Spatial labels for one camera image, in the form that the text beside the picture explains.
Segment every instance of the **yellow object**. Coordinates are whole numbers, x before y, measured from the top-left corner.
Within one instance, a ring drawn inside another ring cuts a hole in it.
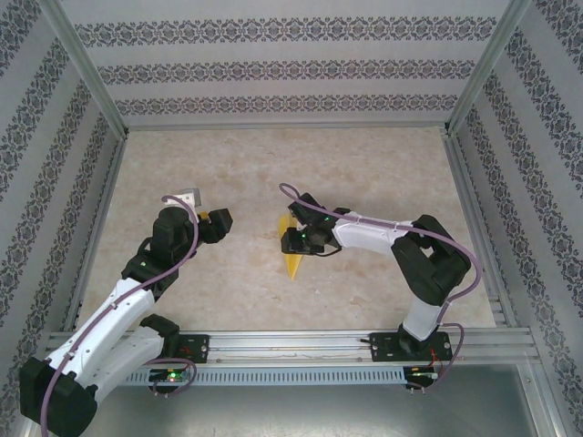
[[[280,233],[280,241],[281,237],[288,228],[296,228],[298,226],[298,220],[290,214],[284,214],[280,216],[280,225],[278,227],[278,231]],[[295,274],[300,267],[300,261],[302,260],[303,255],[295,255],[295,254],[288,254],[284,253],[283,257],[285,258],[285,265],[288,268],[288,275],[290,275],[290,279],[295,278]]]

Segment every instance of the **striped wall pattern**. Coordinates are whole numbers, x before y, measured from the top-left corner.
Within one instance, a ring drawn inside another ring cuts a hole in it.
[[[152,127],[445,122],[507,0],[63,5],[125,122]]]
[[[0,15],[0,435],[8,436],[18,368],[62,327],[120,138],[38,4],[5,0]]]
[[[568,0],[528,7],[457,137],[513,311],[533,329],[568,435],[583,435],[583,87],[573,11]]]

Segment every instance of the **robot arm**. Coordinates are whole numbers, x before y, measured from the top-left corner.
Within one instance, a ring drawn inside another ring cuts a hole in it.
[[[321,207],[308,193],[304,193],[300,200]],[[336,251],[360,248],[394,255],[414,294],[413,305],[399,328],[400,344],[410,355],[422,349],[436,331],[445,300],[452,289],[461,283],[471,263],[466,255],[442,241],[395,229],[394,225],[430,230],[451,238],[440,223],[431,216],[423,215],[416,221],[385,221],[391,225],[387,228],[366,223],[367,218],[347,208],[334,210],[347,219],[328,216],[297,202],[293,202],[289,209],[304,227],[287,229],[281,239],[284,253],[322,256],[324,247],[330,245]],[[426,255],[424,249],[431,249],[433,253]]]
[[[216,243],[230,231],[232,218],[227,209],[196,214],[196,189],[178,195],[193,209],[202,243]],[[130,325],[162,296],[178,278],[179,271],[138,290],[116,304],[118,298],[149,279],[176,266],[189,253],[194,241],[194,224],[189,213],[167,201],[155,220],[152,237],[145,239],[121,273],[122,279],[101,307],[65,344],[45,360],[30,358],[20,369],[20,411],[35,422],[48,383],[63,360],[67,360],[56,380],[48,404],[48,429],[59,437],[80,435],[93,419],[97,406],[132,371],[158,356],[171,358],[178,348],[179,326],[156,314],[140,322],[127,339],[120,342]],[[105,316],[104,310],[113,307]],[[102,319],[91,329],[99,315]],[[85,333],[81,346],[69,359],[71,345]]]

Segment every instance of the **beige floor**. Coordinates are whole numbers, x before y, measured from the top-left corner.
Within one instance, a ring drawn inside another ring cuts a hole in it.
[[[200,210],[230,209],[231,233],[199,249],[154,312],[183,330],[396,328],[413,295],[393,259],[357,249],[304,257],[295,281],[289,280],[277,234],[289,204],[278,190],[281,181],[328,208],[394,220],[434,215],[471,247],[437,128],[135,132],[80,321],[97,309],[150,235],[159,198],[199,187]],[[458,302],[447,320],[495,326],[483,287]]]

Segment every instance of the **purple cable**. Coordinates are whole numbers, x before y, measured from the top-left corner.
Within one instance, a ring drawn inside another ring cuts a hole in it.
[[[444,237],[443,235],[437,234],[437,233],[432,232],[430,230],[414,228],[413,226],[397,225],[396,223],[391,225],[391,224],[386,223],[384,221],[379,221],[379,220],[375,220],[372,218],[358,218],[357,219],[357,218],[354,218],[351,216],[344,216],[342,214],[337,214],[337,213],[330,211],[326,208],[316,207],[314,205],[309,204],[308,202],[304,202],[303,200],[300,199],[300,192],[297,190],[297,188],[294,187],[293,185],[287,184],[285,182],[282,182],[280,184],[280,190],[283,194],[285,194],[288,198],[291,198],[294,202],[297,202],[306,208],[313,209],[314,211],[319,211],[319,212],[326,214],[328,216],[336,217],[337,219],[344,219],[344,220],[352,221],[354,223],[357,223],[357,222],[367,223],[369,225],[382,226],[382,227],[388,228],[388,229],[407,230],[410,232],[415,232],[419,235],[425,235],[427,237],[439,239],[440,241],[443,241],[444,243],[447,243],[450,246],[452,246],[453,248],[459,250],[460,252],[462,252],[464,255],[466,255],[470,259],[472,264],[474,264],[474,269],[476,269],[476,277],[474,278],[474,282],[472,282],[466,289],[464,289],[464,290],[460,291],[459,293],[455,294],[454,296],[448,298],[445,301],[445,303],[447,305],[443,306],[443,308],[441,309],[441,311],[439,312],[439,315],[437,317],[437,324],[438,325],[441,324],[441,326],[445,326],[445,327],[456,326],[460,330],[459,343],[457,343],[457,347],[455,348],[455,352],[452,355],[452,359],[449,361],[449,363],[447,364],[447,366],[445,367],[445,369],[441,373],[441,375],[439,375],[439,378],[437,378],[437,380],[435,380],[435,382],[432,385],[430,385],[429,387],[433,388],[435,385],[437,385],[437,382],[444,378],[444,376],[449,372],[452,365],[454,364],[454,361],[457,359],[457,355],[459,354],[459,351],[462,349],[462,344],[464,343],[464,336],[465,336],[464,327],[462,325],[460,325],[459,323],[441,323],[441,320],[444,318],[445,312],[447,311],[447,308],[449,307],[451,302],[453,302],[456,299],[463,298],[465,295],[467,295],[471,291],[475,290],[477,285],[480,283],[480,280],[482,280],[482,265],[480,264],[480,261],[476,258],[476,256],[474,256],[474,254],[472,252],[470,252],[464,246],[459,244],[457,241],[454,241],[453,239],[449,239],[448,237]],[[413,385],[413,386],[419,385],[419,387],[421,387],[420,384],[416,384],[415,382],[409,382],[409,385]]]
[[[43,398],[43,404],[42,404],[41,410],[40,410],[40,431],[41,431],[41,436],[42,437],[48,437],[48,427],[47,427],[47,422],[48,422],[48,420],[47,420],[47,417],[48,417],[48,402],[49,402],[49,400],[51,398],[51,394],[53,393],[53,390],[55,389],[56,381],[58,380],[58,377],[63,372],[63,369],[66,367],[67,362],[69,360],[71,360],[71,358],[73,358],[75,352],[77,351],[77,349],[81,345],[81,342],[85,339],[85,337],[89,334],[89,332],[91,332],[99,324],[99,322],[101,320],[103,320],[103,318],[106,317],[109,314],[109,312],[111,310],[117,308],[118,305],[123,300],[125,300],[126,298],[128,298],[129,296],[131,296],[132,294],[134,294],[136,291],[142,290],[145,287],[147,287],[148,285],[151,285],[154,282],[158,282],[159,280],[164,279],[168,275],[171,275],[172,273],[174,273],[186,261],[188,261],[190,259],[190,257],[192,256],[192,254],[196,251],[197,244],[199,242],[199,225],[198,225],[197,217],[196,217],[196,215],[194,213],[194,210],[186,202],[184,202],[180,198],[176,198],[174,196],[164,196],[162,198],[162,201],[164,202],[167,199],[172,199],[172,200],[177,201],[184,209],[186,209],[188,211],[189,217],[190,217],[190,221],[194,225],[193,226],[193,228],[194,228],[194,237],[193,237],[193,240],[192,240],[192,246],[190,246],[190,249],[187,252],[187,254],[184,256],[183,259],[180,260],[180,262],[177,265],[175,265],[171,269],[166,270],[164,273],[159,274],[155,278],[148,279],[146,282],[137,285],[136,287],[134,287],[130,291],[127,291],[124,294],[122,294],[121,296],[119,296],[119,298],[117,298],[116,300],[114,300],[113,303],[110,306],[108,306],[102,312],[100,312],[93,319],[93,321],[91,323],[89,323],[89,325],[87,326],[87,328],[83,332],[81,332],[81,334],[79,335],[78,339],[73,343],[73,345],[68,350],[68,352],[65,354],[65,356],[63,356],[63,360],[61,361],[61,363],[56,368],[56,371],[53,374],[53,377],[51,378],[51,381],[48,383],[48,386],[46,387],[45,397]]]
[[[443,319],[443,317],[445,315],[445,311],[447,310],[447,307],[454,300],[459,299],[459,298],[463,298],[465,295],[467,295],[468,293],[473,291],[477,287],[477,285],[480,283],[480,280],[482,280],[482,265],[480,264],[480,261],[478,261],[478,259],[474,256],[474,254],[472,252],[470,252],[468,249],[466,249],[464,246],[459,244],[457,241],[454,241],[453,239],[449,239],[448,237],[444,237],[443,235],[432,232],[431,230],[414,228],[413,226],[397,225],[396,223],[389,224],[385,221],[375,220],[373,218],[358,218],[357,219],[357,218],[354,218],[352,216],[343,216],[342,214],[337,214],[337,213],[330,211],[326,208],[316,207],[314,205],[309,204],[308,202],[304,202],[303,200],[301,200],[300,199],[300,192],[296,189],[296,187],[294,187],[290,184],[287,184],[285,182],[282,182],[280,184],[280,190],[288,198],[291,198],[293,201],[299,203],[300,205],[302,205],[306,208],[313,209],[314,211],[319,211],[319,212],[326,214],[328,216],[336,217],[337,219],[352,221],[354,223],[360,222],[360,223],[366,223],[369,225],[381,226],[383,228],[388,228],[388,229],[399,229],[399,230],[407,230],[410,232],[415,232],[419,235],[424,235],[426,237],[432,237],[434,239],[439,239],[440,241],[443,241],[444,243],[449,244],[453,248],[459,250],[464,255],[466,255],[470,259],[472,264],[474,264],[474,268],[476,269],[476,277],[474,278],[474,282],[472,282],[466,289],[460,291],[459,293],[455,294],[454,296],[451,296],[450,298],[448,298],[445,301],[445,303],[447,305],[444,305],[443,308],[441,309],[441,312],[439,313],[439,316],[437,317],[437,324],[441,323],[441,320]]]
[[[154,360],[150,360],[148,361],[146,364],[165,364],[165,363],[175,363],[175,362],[181,362],[183,364],[186,364],[186,367],[184,369],[182,369],[182,371],[185,371],[188,367],[192,368],[192,376],[190,377],[189,381],[178,387],[175,391],[171,391],[170,393],[160,393],[158,391],[156,391],[156,387],[158,387],[158,382],[154,382],[154,386],[152,387],[152,390],[154,391],[154,395],[158,396],[159,394],[163,394],[165,398],[169,398],[170,396],[176,396],[179,393],[182,393],[183,391],[185,391],[188,387],[190,387],[192,385],[192,383],[194,382],[194,380],[196,380],[197,378],[197,366],[194,364],[193,361],[191,360],[187,360],[186,358],[155,358]]]

